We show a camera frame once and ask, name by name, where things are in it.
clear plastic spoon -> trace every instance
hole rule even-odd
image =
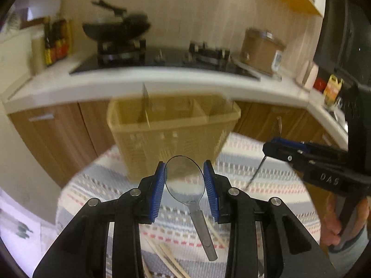
[[[205,192],[205,181],[201,169],[192,159],[175,156],[166,163],[165,181],[171,196],[188,207],[208,260],[215,261],[218,256],[205,217],[200,210],[200,199]]]

wooden chopstick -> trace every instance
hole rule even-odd
[[[173,268],[173,266],[170,264],[170,262],[167,261],[167,259],[164,257],[164,255],[162,255],[162,253],[160,252],[160,250],[158,249],[157,245],[151,241],[151,239],[149,239],[148,236],[145,237],[145,240],[147,240],[148,244],[150,245],[150,247],[152,248],[152,250],[157,254],[157,256],[162,260],[162,262],[168,267],[168,269],[174,274],[174,276],[176,278],[183,278],[178,272],[177,270],[175,270]]]
[[[211,230],[211,233],[215,236],[215,238],[221,243],[221,245],[225,248],[228,248],[227,243],[221,238],[220,234],[216,232],[211,222],[205,217],[206,224],[208,228]]]
[[[185,278],[191,278],[188,273],[181,267],[181,265],[176,261],[173,254],[170,252],[170,250],[167,248],[167,246],[164,243],[159,244],[161,250],[164,252],[164,254],[170,259],[170,261],[174,264],[174,266],[183,274]]]
[[[143,256],[142,256],[142,262],[143,262],[144,276],[146,278],[152,278],[152,275],[150,273],[150,270],[148,269],[148,266],[147,266],[146,262],[144,261]]]

plastic basket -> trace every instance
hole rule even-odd
[[[112,99],[107,123],[129,180],[139,182],[176,155],[201,168],[214,162],[240,116],[237,104],[219,95],[162,95]]]

kitchen counter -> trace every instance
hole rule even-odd
[[[74,101],[141,95],[145,84],[149,95],[175,91],[219,92],[234,100],[306,108],[340,147],[348,146],[345,131],[291,78],[283,76],[282,81],[278,81],[262,77],[261,81],[257,81],[217,71],[169,67],[115,68],[69,75],[87,56],[73,55],[35,76],[4,101],[6,112],[10,114]]]

wok handle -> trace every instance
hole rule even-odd
[[[99,6],[99,7],[102,7],[102,8],[105,8],[105,9],[112,10],[114,12],[115,16],[123,16],[127,12],[127,9],[126,8],[114,7],[114,6],[106,3],[103,0],[99,0],[97,2],[96,1],[92,1],[92,4],[93,5],[96,5],[96,6]]]

